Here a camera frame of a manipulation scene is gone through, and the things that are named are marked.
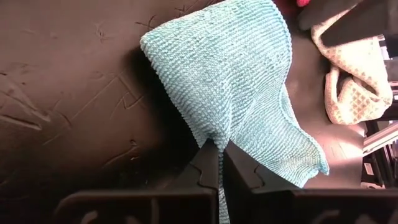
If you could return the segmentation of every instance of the dark surface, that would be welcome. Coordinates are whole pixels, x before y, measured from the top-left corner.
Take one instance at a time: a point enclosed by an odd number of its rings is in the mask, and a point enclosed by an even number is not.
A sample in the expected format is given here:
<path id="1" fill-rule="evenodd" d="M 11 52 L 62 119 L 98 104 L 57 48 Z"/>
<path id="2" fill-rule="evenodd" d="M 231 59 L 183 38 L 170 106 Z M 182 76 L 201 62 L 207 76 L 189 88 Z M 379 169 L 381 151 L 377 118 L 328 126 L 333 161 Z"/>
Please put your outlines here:
<path id="1" fill-rule="evenodd" d="M 214 2 L 0 1 L 1 223 L 45 223 L 77 190 L 157 189 L 180 172 L 197 148 L 139 38 Z M 328 64 L 307 35 L 293 45 L 294 111 L 331 164 L 307 186 L 359 187 L 363 129 L 329 122 Z"/>

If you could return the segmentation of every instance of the towel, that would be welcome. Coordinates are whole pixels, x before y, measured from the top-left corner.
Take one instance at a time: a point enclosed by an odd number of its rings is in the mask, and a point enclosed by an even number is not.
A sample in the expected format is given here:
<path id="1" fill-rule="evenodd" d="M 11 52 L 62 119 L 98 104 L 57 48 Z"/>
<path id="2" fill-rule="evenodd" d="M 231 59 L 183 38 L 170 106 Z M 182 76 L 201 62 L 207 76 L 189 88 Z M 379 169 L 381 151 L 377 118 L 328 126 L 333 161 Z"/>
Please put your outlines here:
<path id="1" fill-rule="evenodd" d="M 377 37 L 357 40 L 336 47 L 325 47 L 320 36 L 349 10 L 312 27 L 312 39 L 331 62 L 326 75 L 325 107 L 335 124 L 357 124 L 380 118 L 392 104 L 392 90 Z M 342 78 L 341 72 L 352 76 Z"/>
<path id="2" fill-rule="evenodd" d="M 212 139 L 220 150 L 220 223 L 229 223 L 221 175 L 229 140 L 299 187 L 328 173 L 290 104 L 291 37 L 271 0 L 227 0 L 174 19 L 146 33 L 141 49 L 198 145 Z"/>

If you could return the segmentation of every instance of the light blue towel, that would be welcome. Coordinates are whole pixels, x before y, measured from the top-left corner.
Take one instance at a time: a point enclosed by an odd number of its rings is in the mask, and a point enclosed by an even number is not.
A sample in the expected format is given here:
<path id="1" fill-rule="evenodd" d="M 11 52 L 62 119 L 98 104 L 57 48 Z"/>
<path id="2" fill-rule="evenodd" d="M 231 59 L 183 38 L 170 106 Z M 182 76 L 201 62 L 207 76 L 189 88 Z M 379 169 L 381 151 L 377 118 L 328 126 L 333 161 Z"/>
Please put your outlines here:
<path id="1" fill-rule="evenodd" d="M 299 187 L 328 173 L 290 104 L 284 82 L 292 43 L 271 0 L 227 0 L 174 19 L 145 34 L 141 49 L 198 145 L 214 140 L 221 169 L 232 140 Z M 222 187 L 219 197 L 220 223 L 229 223 Z"/>

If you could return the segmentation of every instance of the scratched surface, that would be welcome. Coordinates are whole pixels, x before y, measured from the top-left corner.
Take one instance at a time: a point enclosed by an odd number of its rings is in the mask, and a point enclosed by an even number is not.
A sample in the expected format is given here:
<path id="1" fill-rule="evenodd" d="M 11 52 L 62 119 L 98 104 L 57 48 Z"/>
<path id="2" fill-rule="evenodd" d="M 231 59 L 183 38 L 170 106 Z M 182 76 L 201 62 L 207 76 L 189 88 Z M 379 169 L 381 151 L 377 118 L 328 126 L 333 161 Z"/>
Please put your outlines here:
<path id="1" fill-rule="evenodd" d="M 218 1 L 0 1 L 0 223 L 45 223 L 80 189 L 170 182 L 196 147 L 139 38 Z M 308 186 L 359 185 L 363 130 L 327 120 L 320 59 L 294 36 L 292 104 L 335 165 Z"/>

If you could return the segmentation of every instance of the knitted towel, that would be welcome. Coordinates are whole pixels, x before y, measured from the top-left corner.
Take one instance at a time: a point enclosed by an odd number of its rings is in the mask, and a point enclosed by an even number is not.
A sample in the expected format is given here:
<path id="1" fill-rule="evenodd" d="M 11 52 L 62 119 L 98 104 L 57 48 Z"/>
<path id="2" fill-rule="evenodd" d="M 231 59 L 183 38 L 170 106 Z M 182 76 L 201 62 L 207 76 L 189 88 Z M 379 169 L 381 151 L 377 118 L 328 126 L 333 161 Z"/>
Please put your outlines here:
<path id="1" fill-rule="evenodd" d="M 141 49 L 200 147 L 213 139 L 221 158 L 232 140 L 299 187 L 328 173 L 290 104 L 291 38 L 271 0 L 227 0 L 174 19 L 145 34 Z M 220 223 L 229 223 L 221 186 L 219 198 Z"/>
<path id="2" fill-rule="evenodd" d="M 357 40 L 336 47 L 325 47 L 320 36 L 344 11 L 312 27 L 312 39 L 319 51 L 331 62 L 326 75 L 325 107 L 335 124 L 356 124 L 380 118 L 392 103 L 392 90 L 377 37 Z M 352 74 L 343 80 L 338 92 L 341 71 Z"/>

